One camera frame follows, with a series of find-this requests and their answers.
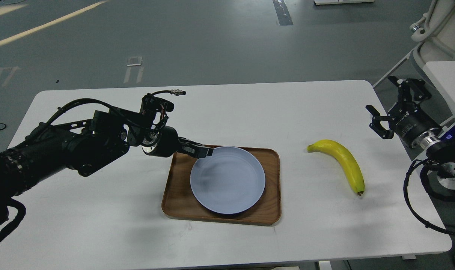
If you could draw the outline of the white robot base machine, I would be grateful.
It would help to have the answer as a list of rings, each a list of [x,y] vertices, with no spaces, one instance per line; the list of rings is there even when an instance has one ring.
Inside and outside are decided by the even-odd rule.
[[[428,62],[455,60],[455,0],[433,0],[411,29],[417,43],[412,60],[419,69]]]

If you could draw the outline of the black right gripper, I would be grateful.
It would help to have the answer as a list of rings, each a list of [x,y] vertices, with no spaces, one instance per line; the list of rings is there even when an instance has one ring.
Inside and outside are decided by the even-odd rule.
[[[415,103],[432,98],[426,82],[423,79],[399,79],[395,76],[387,79],[398,88],[398,101],[387,116],[382,116],[372,105],[365,106],[371,115],[369,127],[384,140],[392,139],[396,133],[410,149],[418,147],[418,137],[426,132],[441,134],[441,126]],[[382,122],[388,122],[389,129],[385,129]]]

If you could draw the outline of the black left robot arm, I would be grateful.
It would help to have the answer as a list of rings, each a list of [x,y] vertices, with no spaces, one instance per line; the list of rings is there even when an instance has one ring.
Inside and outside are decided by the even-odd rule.
[[[160,98],[161,93],[143,96],[139,112],[97,99],[73,100],[40,122],[23,142],[0,152],[0,243],[26,214],[25,205],[14,197],[63,169],[88,177],[137,146],[148,156],[211,156],[213,148],[179,137],[166,125],[174,104]]]

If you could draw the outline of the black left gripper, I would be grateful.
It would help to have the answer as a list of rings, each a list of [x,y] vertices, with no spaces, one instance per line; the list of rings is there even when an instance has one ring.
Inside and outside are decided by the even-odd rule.
[[[212,156],[214,148],[191,141],[185,137],[178,137],[177,131],[166,126],[158,135],[159,140],[150,147],[142,146],[142,151],[148,156],[167,158],[175,152],[201,159]]]

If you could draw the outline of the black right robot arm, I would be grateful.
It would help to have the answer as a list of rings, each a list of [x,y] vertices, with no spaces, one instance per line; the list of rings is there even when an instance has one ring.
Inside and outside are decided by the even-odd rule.
[[[386,116],[382,116],[372,105],[366,109],[372,116],[370,128],[384,140],[397,135],[410,149],[420,148],[426,159],[411,163],[403,182],[405,202],[418,221],[426,228],[455,236],[455,232],[438,227],[422,218],[413,209],[408,194],[412,172],[421,167],[421,184],[430,197],[446,202],[455,202],[455,124],[443,131],[421,108],[422,101],[430,99],[425,82],[418,79],[398,79],[389,76],[388,80],[398,89],[397,102]]]

